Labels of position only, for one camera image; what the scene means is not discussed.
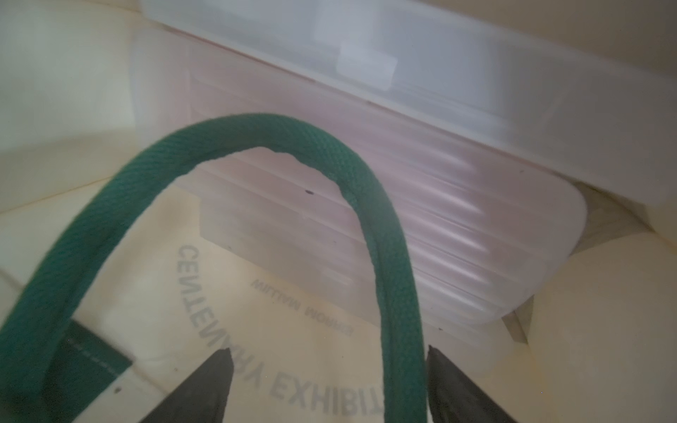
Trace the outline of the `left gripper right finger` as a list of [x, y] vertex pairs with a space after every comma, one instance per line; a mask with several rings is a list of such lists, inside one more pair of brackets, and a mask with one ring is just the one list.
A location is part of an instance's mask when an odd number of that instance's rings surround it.
[[435, 423], [516, 423], [439, 349], [427, 357], [428, 407]]

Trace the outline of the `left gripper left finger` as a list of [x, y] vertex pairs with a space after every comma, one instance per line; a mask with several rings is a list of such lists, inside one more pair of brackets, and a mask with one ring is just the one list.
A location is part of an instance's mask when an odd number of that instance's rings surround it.
[[140, 422], [222, 423], [233, 377], [231, 350], [217, 350]]

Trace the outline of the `cream canvas tote bag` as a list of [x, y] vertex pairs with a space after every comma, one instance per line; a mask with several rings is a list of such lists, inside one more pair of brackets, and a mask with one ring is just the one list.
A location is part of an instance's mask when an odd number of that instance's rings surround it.
[[[676, 197], [636, 202], [148, 19], [142, 2], [1, 4], [3, 315], [73, 218], [151, 146], [139, 138], [130, 62], [137, 33], [159, 28], [574, 186], [585, 199], [585, 227], [541, 288], [484, 324], [431, 325], [421, 312], [425, 344], [518, 421], [675, 421]], [[63, 352], [49, 375], [56, 418], [139, 421], [213, 352], [229, 348], [229, 422], [381, 421], [375, 278], [370, 320], [208, 241], [201, 198], [180, 186], [183, 177], [124, 232], [69, 314], [74, 327], [58, 341]]]

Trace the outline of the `clear translucent pencil case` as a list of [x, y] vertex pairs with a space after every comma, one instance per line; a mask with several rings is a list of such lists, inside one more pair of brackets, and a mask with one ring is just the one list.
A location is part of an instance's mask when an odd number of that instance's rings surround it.
[[153, 21], [643, 204], [676, 82], [414, 1], [144, 1]]

